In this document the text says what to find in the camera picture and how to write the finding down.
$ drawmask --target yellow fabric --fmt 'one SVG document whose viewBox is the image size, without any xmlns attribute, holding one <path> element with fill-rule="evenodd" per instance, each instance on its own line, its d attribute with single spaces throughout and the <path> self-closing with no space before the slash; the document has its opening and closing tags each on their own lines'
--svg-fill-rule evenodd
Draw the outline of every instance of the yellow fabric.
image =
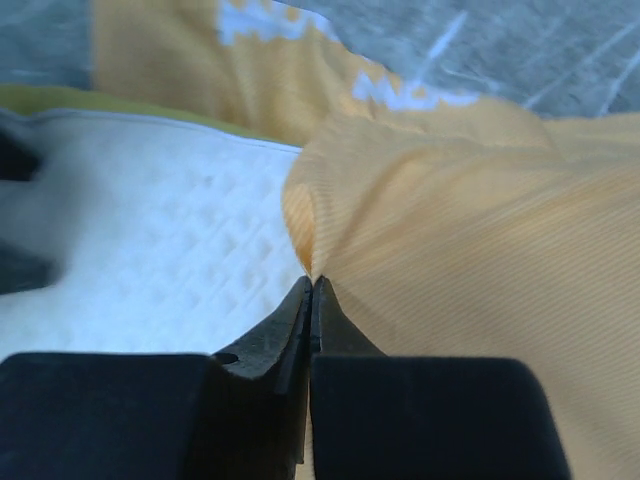
<svg viewBox="0 0 640 480">
<path fill-rule="evenodd" d="M 374 342 L 523 360 L 575 478 L 640 478 L 639 115 L 447 96 L 272 1 L 96 1 L 98 88 L 305 145 L 293 244 Z"/>
<path fill-rule="evenodd" d="M 209 116 L 153 104 L 127 101 L 100 92 L 86 92 L 67 87 L 0 85 L 0 108 L 6 108 L 7 110 L 25 116 L 56 109 L 148 115 L 206 125 L 241 137 L 270 140 L 266 136 L 256 135 L 249 129 Z"/>
</svg>

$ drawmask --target white quilted pad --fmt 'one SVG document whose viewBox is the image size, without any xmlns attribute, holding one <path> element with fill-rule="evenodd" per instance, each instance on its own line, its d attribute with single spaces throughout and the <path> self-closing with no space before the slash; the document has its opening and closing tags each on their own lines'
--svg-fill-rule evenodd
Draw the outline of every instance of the white quilted pad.
<svg viewBox="0 0 640 480">
<path fill-rule="evenodd" d="M 2 125 L 45 155 L 0 183 L 0 237 L 53 257 L 54 286 L 0 296 L 0 359 L 28 350 L 214 352 L 303 275 L 280 192 L 299 149 L 132 115 Z"/>
</svg>

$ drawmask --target yellow-green fabric edge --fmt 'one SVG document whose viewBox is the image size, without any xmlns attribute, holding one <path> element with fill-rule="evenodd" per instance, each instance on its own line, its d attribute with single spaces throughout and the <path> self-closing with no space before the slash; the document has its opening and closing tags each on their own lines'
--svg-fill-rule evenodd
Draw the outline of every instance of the yellow-green fabric edge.
<svg viewBox="0 0 640 480">
<path fill-rule="evenodd" d="M 77 90 L 68 87 L 0 85 L 0 108 L 6 108 L 23 116 L 59 108 L 148 115 L 205 125 L 240 137 L 277 142 L 277 140 L 257 135 L 249 129 L 195 113 L 157 105 L 131 102 L 101 92 Z"/>
</svg>

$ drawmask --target gray floor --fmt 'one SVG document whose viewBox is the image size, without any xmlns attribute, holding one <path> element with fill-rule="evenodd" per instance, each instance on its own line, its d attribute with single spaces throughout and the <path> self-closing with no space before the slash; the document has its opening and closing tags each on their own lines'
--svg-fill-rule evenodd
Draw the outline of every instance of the gray floor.
<svg viewBox="0 0 640 480">
<path fill-rule="evenodd" d="M 407 78 L 544 116 L 640 110 L 637 0 L 286 0 Z M 89 87 L 90 0 L 2 0 L 0 82 Z"/>
</svg>

